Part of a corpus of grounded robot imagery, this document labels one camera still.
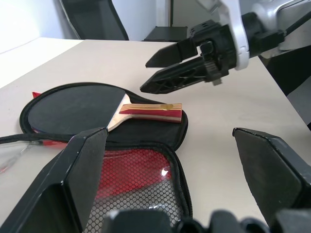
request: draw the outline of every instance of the table surface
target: table surface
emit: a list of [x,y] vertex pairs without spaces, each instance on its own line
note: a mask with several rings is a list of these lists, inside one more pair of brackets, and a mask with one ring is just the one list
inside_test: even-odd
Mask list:
[[[102,82],[162,102],[181,102],[189,118],[184,143],[177,150],[188,181],[193,216],[207,224],[216,209],[238,218],[263,220],[247,186],[234,127],[264,131],[282,137],[311,164],[311,132],[258,58],[245,70],[231,70],[223,84],[199,83],[167,94],[140,93],[139,87],[158,69],[146,61],[169,43],[83,41],[49,62],[0,89],[0,136],[21,133],[18,118],[32,99],[73,82]],[[7,172],[0,174],[0,224],[4,222],[33,179],[59,151],[33,147]]]

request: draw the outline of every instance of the black chair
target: black chair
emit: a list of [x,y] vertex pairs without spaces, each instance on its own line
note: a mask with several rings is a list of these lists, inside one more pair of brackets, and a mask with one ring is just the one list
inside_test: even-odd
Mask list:
[[112,0],[60,0],[80,39],[129,40]]

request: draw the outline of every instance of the ping pong paddle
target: ping pong paddle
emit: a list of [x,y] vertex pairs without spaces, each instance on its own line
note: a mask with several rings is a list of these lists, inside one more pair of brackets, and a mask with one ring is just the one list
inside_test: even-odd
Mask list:
[[131,119],[181,122],[181,104],[132,104],[123,89],[85,85],[56,91],[29,111],[28,122],[36,132],[78,134],[98,127],[113,130]]

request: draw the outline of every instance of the robotic arm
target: robotic arm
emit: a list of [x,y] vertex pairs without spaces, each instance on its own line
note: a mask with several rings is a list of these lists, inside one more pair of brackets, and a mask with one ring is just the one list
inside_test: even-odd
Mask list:
[[[195,26],[190,37],[160,49],[146,64],[164,67],[140,88],[166,94],[205,81],[214,85],[229,70],[244,69],[249,58],[265,58],[311,45],[310,0],[261,0],[241,16],[239,0],[197,0],[219,22]],[[183,60],[201,55],[187,62]]]

